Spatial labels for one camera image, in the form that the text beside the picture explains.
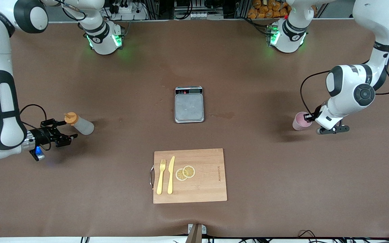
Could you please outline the yellow plastic knife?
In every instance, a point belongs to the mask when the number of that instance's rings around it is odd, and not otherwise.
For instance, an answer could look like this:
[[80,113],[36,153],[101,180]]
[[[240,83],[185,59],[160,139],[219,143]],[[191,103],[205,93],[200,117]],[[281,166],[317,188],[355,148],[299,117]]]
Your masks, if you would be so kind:
[[168,186],[167,186],[167,194],[169,194],[169,195],[171,195],[173,193],[174,162],[175,162],[175,156],[173,156],[171,158],[169,166],[168,166],[169,180],[168,180]]

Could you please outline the metal table edge bracket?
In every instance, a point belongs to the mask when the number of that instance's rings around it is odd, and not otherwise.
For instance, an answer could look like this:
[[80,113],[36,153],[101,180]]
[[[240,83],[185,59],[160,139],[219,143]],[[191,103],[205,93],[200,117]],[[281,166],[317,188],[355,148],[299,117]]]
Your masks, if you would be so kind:
[[189,224],[188,237],[185,243],[202,243],[203,236],[207,234],[207,228],[203,224]]

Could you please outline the white power strip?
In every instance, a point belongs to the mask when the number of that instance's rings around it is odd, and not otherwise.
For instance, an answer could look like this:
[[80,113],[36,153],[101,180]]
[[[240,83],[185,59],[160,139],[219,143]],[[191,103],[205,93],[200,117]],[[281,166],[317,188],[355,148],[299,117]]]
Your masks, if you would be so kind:
[[111,20],[131,21],[149,20],[145,4],[134,0],[115,0],[111,12]]

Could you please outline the wooden cutting board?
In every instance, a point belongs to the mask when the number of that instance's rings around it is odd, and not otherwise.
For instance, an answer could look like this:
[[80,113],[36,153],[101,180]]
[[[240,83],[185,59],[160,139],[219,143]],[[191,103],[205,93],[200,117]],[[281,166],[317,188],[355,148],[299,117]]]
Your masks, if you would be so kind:
[[[173,193],[167,193],[169,172],[168,166],[171,158],[175,156]],[[166,169],[163,174],[163,190],[158,195],[157,185],[160,174],[160,161],[166,160]],[[227,185],[224,150],[222,148],[179,150],[179,151],[155,151],[154,157],[154,183],[153,203],[205,203],[227,200]],[[179,181],[175,177],[178,169],[185,166],[193,166],[196,175],[185,181]]]

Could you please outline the grey digital kitchen scale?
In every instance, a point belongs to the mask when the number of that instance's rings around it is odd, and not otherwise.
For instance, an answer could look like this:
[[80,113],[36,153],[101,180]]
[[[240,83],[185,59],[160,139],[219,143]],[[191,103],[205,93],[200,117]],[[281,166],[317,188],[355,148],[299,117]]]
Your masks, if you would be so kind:
[[176,123],[202,123],[204,121],[204,98],[202,86],[175,88],[174,120]]

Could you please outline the pink plastic cup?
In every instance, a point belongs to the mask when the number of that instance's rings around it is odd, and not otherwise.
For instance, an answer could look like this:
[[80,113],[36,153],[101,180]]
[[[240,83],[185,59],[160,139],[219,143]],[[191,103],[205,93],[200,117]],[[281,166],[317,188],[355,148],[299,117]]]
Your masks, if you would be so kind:
[[309,115],[307,112],[298,112],[293,120],[293,129],[295,131],[304,131],[309,129],[312,125],[312,121],[305,120],[305,115]]

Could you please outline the translucent sauce bottle orange cap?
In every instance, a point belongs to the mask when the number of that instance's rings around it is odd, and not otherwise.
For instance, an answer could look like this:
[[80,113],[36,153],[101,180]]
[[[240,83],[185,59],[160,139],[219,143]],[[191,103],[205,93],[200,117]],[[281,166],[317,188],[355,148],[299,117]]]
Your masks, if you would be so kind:
[[94,124],[88,120],[83,119],[74,112],[68,112],[64,114],[64,121],[73,126],[77,131],[83,135],[89,135],[94,131]]

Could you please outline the yellow plastic fork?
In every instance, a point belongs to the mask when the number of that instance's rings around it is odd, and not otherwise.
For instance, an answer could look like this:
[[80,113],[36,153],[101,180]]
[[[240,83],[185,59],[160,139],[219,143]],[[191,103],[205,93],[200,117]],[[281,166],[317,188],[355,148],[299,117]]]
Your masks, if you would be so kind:
[[159,169],[160,169],[160,174],[159,174],[159,179],[158,179],[158,185],[157,185],[156,193],[158,195],[161,195],[162,194],[162,190],[163,190],[163,174],[164,174],[164,171],[166,169],[166,160],[165,159],[161,159]]

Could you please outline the orange snack bag pile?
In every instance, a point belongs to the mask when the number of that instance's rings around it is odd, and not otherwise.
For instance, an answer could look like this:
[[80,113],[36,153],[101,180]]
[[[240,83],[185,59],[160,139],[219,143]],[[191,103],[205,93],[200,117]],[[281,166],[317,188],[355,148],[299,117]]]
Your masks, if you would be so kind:
[[283,18],[290,14],[292,8],[286,0],[251,0],[247,13],[249,19]]

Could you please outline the white connector strip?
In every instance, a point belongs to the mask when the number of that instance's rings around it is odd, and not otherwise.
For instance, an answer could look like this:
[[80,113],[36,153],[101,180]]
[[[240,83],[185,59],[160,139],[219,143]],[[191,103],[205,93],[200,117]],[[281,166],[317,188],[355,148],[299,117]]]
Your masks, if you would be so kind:
[[175,12],[173,17],[175,20],[222,20],[224,19],[222,12],[192,12],[188,15],[185,12]]

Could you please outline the brown table cover sheet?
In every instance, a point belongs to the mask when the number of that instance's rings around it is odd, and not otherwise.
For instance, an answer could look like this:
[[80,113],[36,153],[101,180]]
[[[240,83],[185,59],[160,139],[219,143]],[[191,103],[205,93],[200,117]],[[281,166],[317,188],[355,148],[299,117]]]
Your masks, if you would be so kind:
[[[374,36],[315,20],[297,52],[269,48],[243,20],[132,23],[102,56],[77,24],[11,38],[20,107],[95,130],[35,162],[0,160],[0,237],[160,236],[207,226],[218,237],[389,237],[389,95],[343,121],[295,131],[301,82],[365,62]],[[176,123],[175,88],[202,86],[204,121]],[[222,148],[227,200],[155,205],[155,151]]]

